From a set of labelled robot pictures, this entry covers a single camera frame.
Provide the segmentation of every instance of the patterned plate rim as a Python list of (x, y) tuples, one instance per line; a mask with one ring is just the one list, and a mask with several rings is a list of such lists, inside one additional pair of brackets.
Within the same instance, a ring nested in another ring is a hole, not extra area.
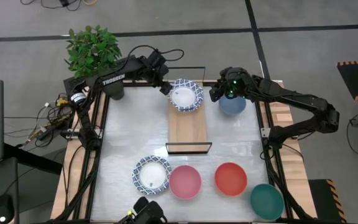
[[(186, 86), (186, 83), (188, 83), (188, 82), (194, 84), (195, 89), (193, 89), (192, 86)], [(187, 107), (178, 106), (171, 99), (171, 95), (172, 95), (174, 89), (178, 88), (178, 87), (182, 87), (182, 86), (191, 88), (196, 93), (196, 101), (191, 106), (187, 106)], [(183, 111), (183, 112), (184, 111), (193, 111), (193, 110), (198, 109), (201, 106), (201, 103), (204, 100), (204, 91), (199, 85), (197, 85), (197, 83), (193, 82), (192, 80), (179, 78), (172, 83), (172, 90), (169, 92), (168, 97), (169, 97), (171, 104), (178, 110)]]
[[(157, 189), (150, 189), (142, 184), (140, 181), (140, 171), (142, 170), (142, 167), (149, 163), (149, 162), (158, 162), (165, 168), (165, 181), (163, 185), (161, 185)], [(132, 181), (136, 187), (136, 189), (143, 194), (151, 195), (151, 194), (158, 194), (161, 191), (168, 188), (169, 185), (169, 177), (171, 176), (172, 168), (171, 165), (168, 163), (168, 161), (164, 158), (161, 158), (159, 156), (146, 156), (140, 159), (140, 161), (136, 164), (135, 169), (132, 171)]]

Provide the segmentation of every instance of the green plant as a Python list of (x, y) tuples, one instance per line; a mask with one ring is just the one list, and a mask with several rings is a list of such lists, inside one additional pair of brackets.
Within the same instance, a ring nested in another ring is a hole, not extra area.
[(116, 66), (116, 60), (121, 56), (116, 37), (108, 29), (100, 26), (86, 26), (85, 31), (76, 35), (73, 29), (68, 31), (71, 40), (67, 46), (70, 58), (67, 62), (70, 71), (75, 71), (74, 77), (90, 77), (99, 75)]

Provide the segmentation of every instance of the pink bowl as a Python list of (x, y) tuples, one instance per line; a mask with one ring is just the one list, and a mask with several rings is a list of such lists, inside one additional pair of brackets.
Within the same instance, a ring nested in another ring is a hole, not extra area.
[(201, 189), (201, 176), (192, 166), (178, 166), (171, 173), (169, 188), (176, 197), (191, 199)]

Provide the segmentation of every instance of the green bowl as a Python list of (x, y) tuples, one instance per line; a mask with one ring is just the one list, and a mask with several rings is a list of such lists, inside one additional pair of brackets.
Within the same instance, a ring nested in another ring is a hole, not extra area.
[(265, 220), (276, 220), (284, 211), (284, 199), (281, 193), (270, 184), (259, 184), (251, 192), (251, 207)]

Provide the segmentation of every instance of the potted plant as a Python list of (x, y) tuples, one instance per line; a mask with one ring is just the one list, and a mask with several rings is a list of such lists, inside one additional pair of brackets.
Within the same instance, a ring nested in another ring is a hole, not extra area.
[[(84, 31), (77, 34), (74, 34), (73, 29), (68, 33), (71, 37), (71, 40), (67, 41), (70, 57), (65, 61), (69, 64), (68, 69), (75, 72), (74, 78), (104, 75), (115, 69), (121, 51), (118, 40), (107, 28), (86, 26)], [(115, 100), (124, 96), (122, 81), (105, 86), (103, 90)]]

